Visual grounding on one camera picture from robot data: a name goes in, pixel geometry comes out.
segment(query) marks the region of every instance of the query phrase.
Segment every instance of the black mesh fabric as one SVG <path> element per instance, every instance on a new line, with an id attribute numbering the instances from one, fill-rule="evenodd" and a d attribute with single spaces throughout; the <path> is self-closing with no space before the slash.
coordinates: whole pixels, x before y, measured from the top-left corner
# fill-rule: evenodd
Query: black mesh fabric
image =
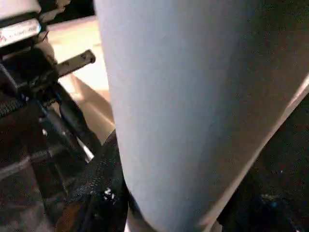
<path id="1" fill-rule="evenodd" d="M 65 211 L 57 231 L 124 231 L 128 193 L 115 132 L 76 178 L 70 193 L 67 208 L 78 205 L 79 210 L 74 215 Z M 70 220 L 73 220 L 72 225 L 65 228 Z"/>

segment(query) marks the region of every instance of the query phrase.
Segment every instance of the white cylinder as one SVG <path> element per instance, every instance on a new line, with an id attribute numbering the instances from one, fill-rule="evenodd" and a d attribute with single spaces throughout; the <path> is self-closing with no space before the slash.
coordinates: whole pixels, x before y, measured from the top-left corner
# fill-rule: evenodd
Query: white cylinder
<path id="1" fill-rule="evenodd" d="M 280 7 L 97 0 L 125 180 L 155 230 L 212 227 L 305 79 L 308 33 Z"/>

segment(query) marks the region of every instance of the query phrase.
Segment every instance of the gray pipe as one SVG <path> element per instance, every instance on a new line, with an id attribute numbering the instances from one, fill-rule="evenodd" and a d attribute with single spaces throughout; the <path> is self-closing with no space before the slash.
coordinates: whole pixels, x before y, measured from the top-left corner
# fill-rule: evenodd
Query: gray pipe
<path id="1" fill-rule="evenodd" d="M 246 174 L 309 71 L 297 4 L 97 0 L 126 183 L 155 230 L 209 229 Z"/>

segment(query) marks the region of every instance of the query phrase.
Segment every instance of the black fabric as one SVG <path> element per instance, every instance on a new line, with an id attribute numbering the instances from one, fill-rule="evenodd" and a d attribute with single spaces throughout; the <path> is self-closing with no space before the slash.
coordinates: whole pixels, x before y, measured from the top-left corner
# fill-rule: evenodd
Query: black fabric
<path id="1" fill-rule="evenodd" d="M 115 132 L 78 176 L 70 192 L 68 206 L 78 203 L 80 210 L 74 219 L 74 226 L 67 231 L 124 231 L 128 191 Z"/>
<path id="2" fill-rule="evenodd" d="M 0 92 L 0 106 L 12 100 Z M 53 232 L 82 169 L 56 139 L 43 135 L 35 104 L 16 108 L 0 117 L 0 231 Z"/>

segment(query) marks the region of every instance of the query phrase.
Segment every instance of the sticker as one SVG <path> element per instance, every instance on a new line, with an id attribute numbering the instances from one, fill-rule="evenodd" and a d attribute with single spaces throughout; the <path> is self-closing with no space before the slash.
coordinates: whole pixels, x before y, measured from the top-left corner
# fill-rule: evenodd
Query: sticker
<path id="1" fill-rule="evenodd" d="M 0 47 L 38 35 L 41 26 L 38 20 L 30 19 L 0 29 Z"/>

